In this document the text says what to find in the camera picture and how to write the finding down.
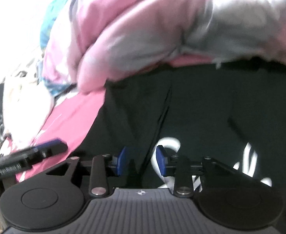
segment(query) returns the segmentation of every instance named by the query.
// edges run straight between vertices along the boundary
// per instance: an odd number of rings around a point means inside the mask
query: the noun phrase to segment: gray ribbed panel
[[[82,216],[66,227],[40,234],[279,234],[273,227],[237,231],[203,216],[189,199],[167,189],[116,189],[105,199],[91,201]],[[5,234],[39,234],[10,230]]]

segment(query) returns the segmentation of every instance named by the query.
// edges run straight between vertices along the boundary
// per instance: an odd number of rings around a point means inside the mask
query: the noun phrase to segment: teal fabric
[[[61,10],[64,8],[67,1],[68,0],[53,0],[47,8],[40,29],[40,47],[43,52],[47,47],[47,43],[50,39],[50,32],[52,26],[56,18],[58,17],[59,13],[61,12]]]

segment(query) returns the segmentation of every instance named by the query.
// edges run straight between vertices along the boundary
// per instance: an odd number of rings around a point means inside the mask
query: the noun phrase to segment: metal screw
[[[180,195],[188,195],[192,192],[192,190],[189,187],[179,187],[177,189],[177,193]]]
[[[103,195],[106,193],[106,189],[104,187],[94,187],[91,190],[91,193],[95,195]]]

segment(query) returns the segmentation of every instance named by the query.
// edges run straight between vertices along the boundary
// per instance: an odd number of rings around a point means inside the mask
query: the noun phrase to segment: black circular disc
[[[82,209],[81,190],[63,176],[34,176],[0,197],[3,217],[20,230],[51,230],[72,220]]]
[[[212,221],[236,230],[272,225],[281,215],[281,196],[261,188],[206,189],[198,196],[203,213]]]

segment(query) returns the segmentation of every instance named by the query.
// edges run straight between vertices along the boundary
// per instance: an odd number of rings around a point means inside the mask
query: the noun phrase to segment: pastel blanket
[[[88,93],[159,62],[252,56],[286,64],[286,0],[68,0],[43,78],[54,96],[73,83]]]

